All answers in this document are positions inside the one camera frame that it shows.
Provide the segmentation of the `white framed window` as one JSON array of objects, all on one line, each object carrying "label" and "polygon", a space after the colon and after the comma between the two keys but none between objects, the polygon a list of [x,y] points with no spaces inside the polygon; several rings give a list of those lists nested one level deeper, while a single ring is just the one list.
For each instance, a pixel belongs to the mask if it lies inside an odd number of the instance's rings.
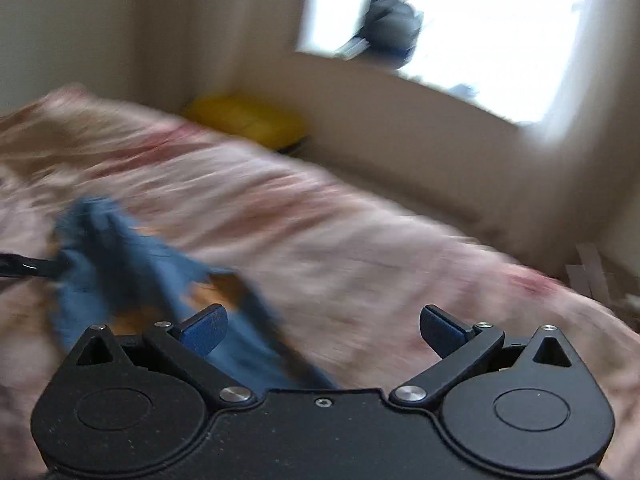
[{"label": "white framed window", "polygon": [[[299,51],[363,60],[370,0],[306,0]],[[586,0],[399,0],[421,23],[399,76],[514,122],[547,114],[573,56]]]}]

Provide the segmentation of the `dark blue backpack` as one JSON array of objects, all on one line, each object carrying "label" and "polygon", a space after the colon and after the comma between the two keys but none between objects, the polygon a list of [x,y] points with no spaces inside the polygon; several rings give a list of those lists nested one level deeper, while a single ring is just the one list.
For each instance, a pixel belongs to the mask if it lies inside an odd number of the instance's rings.
[{"label": "dark blue backpack", "polygon": [[399,70],[411,61],[422,24],[423,14],[407,0],[367,0],[356,32],[335,56]]}]

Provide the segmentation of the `blue patterned child pants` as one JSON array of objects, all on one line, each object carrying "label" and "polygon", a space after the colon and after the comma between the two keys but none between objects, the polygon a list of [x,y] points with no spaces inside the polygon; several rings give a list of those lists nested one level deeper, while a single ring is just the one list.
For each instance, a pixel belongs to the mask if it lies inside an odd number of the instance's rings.
[{"label": "blue patterned child pants", "polygon": [[194,260],[153,235],[106,198],[76,200],[55,222],[58,344],[73,348],[91,324],[134,334],[156,321],[179,324],[213,303],[228,316],[227,333],[205,359],[244,386],[331,389],[333,382],[286,341],[280,321],[238,274]]}]

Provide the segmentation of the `yellow box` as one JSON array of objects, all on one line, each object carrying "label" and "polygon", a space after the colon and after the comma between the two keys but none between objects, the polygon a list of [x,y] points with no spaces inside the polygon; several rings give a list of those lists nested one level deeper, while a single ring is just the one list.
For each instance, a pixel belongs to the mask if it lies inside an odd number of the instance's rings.
[{"label": "yellow box", "polygon": [[251,140],[271,151],[286,151],[306,139],[308,127],[299,114],[243,93],[201,96],[181,115],[206,128]]}]

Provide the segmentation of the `pink floral bed quilt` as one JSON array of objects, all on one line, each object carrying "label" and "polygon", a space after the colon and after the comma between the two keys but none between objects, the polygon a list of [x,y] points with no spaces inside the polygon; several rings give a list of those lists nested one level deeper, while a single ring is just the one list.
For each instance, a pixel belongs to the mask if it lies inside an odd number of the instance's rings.
[{"label": "pink floral bed quilt", "polygon": [[607,308],[321,168],[193,122],[62,88],[1,118],[1,247],[45,257],[56,217],[108,197],[192,258],[255,286],[285,340],[347,388],[393,388],[435,353],[426,304],[513,336],[558,326],[616,419],[602,466],[639,474],[639,337]]}]

